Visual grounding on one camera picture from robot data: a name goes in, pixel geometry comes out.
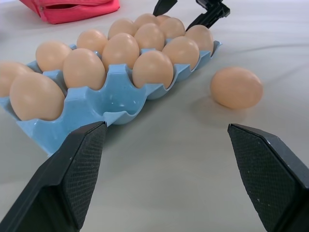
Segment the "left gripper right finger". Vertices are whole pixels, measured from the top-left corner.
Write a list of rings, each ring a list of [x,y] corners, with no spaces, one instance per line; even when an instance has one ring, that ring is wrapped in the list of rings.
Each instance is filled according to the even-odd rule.
[[[229,124],[239,173],[267,232],[309,232],[309,168],[276,135]]]

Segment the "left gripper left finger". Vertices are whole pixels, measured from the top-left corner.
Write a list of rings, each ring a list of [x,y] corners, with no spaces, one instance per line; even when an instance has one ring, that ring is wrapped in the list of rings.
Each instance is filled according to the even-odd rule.
[[[106,138],[105,122],[71,132],[35,172],[0,232],[80,232],[97,183]]]

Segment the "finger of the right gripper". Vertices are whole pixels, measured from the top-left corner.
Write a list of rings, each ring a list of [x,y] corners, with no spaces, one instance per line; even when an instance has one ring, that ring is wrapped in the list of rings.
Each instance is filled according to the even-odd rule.
[[[177,0],[158,0],[153,15],[164,15],[167,13],[175,4]]]
[[[220,18],[227,17],[230,14],[230,9],[226,5],[213,5],[207,9],[207,12],[200,14],[186,29],[188,31],[195,25],[203,25],[210,28]]]

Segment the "blue egg tray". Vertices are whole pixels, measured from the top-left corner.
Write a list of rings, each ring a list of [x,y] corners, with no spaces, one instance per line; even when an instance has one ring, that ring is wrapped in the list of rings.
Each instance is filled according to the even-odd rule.
[[[32,119],[21,121],[13,111],[9,97],[0,97],[0,106],[10,114],[35,143],[52,156],[73,130],[98,121],[107,126],[132,121],[147,100],[164,96],[169,90],[163,84],[132,84],[132,71],[125,64],[112,65],[102,89],[69,88],[62,115],[54,121]]]

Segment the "red fabric pouch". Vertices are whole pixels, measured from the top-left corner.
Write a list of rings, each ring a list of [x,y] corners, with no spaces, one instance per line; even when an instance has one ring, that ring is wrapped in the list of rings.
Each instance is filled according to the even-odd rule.
[[[19,0],[42,21],[62,24],[116,12],[120,0]]]

